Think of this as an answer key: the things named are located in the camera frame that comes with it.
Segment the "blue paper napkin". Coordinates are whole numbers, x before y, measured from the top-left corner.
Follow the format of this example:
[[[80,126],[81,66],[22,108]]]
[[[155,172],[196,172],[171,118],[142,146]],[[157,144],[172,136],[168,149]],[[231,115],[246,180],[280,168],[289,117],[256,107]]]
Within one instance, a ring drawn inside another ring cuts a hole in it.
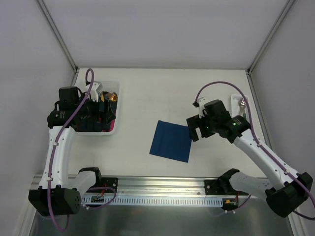
[[[149,154],[188,163],[190,148],[187,126],[161,120],[157,122]]]

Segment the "spoon with green handle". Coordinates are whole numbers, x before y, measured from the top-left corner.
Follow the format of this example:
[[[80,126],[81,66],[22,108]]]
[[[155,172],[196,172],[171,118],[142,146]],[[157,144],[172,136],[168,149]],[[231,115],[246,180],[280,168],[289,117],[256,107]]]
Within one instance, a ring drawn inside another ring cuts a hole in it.
[[[244,118],[247,119],[247,115],[246,115],[246,100],[244,98],[241,98],[239,100],[239,108],[240,108],[240,115]]]

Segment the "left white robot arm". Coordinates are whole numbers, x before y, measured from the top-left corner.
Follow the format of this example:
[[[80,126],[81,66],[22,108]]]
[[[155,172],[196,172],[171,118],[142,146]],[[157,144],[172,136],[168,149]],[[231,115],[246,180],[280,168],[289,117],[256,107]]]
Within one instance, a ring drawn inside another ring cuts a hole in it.
[[[78,87],[59,89],[59,100],[47,118],[49,149],[45,169],[37,189],[28,200],[44,217],[74,215],[86,203],[87,192],[97,192],[93,203],[103,203],[105,193],[117,192],[117,178],[103,178],[98,167],[85,167],[68,177],[72,139],[77,132],[103,131],[115,118],[107,92],[97,91],[96,83],[85,91]]]

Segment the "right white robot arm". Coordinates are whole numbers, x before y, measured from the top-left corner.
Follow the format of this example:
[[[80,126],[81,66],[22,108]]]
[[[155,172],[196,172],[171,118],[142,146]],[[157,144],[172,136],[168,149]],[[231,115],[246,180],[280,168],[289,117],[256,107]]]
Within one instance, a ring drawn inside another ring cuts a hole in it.
[[[197,129],[203,138],[218,134],[244,152],[266,176],[266,179],[251,177],[232,168],[218,177],[214,188],[228,195],[240,191],[263,199],[276,215],[283,218],[295,213],[310,197],[313,178],[281,160],[255,135],[245,118],[231,117],[218,99],[200,98],[193,105],[198,108],[198,114],[188,118],[187,125],[194,142],[199,139]]]

